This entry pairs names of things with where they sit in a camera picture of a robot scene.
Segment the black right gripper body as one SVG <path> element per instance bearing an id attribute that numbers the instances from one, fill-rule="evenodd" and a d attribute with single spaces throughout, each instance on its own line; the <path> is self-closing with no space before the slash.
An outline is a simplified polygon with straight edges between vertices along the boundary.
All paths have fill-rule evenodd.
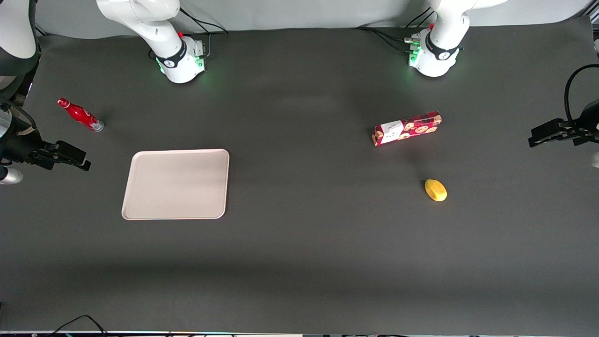
<path id="1" fill-rule="evenodd" d="M 53 145 L 42 140 L 34 120 L 17 105 L 1 107 L 1 164 L 53 166 Z"/>

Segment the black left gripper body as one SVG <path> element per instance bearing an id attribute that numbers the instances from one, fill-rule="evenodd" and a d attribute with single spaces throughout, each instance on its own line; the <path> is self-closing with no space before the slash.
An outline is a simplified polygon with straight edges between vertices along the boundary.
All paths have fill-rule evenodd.
<path id="1" fill-rule="evenodd" d="M 570 109 L 567 108 L 567 119 L 572 126 L 573 134 L 576 136 L 573 138 L 573 145 L 579 146 L 584 143 L 598 143 L 599 142 L 599 100 L 596 99 L 593 102 L 587 104 L 580 117 L 572 119 Z"/>

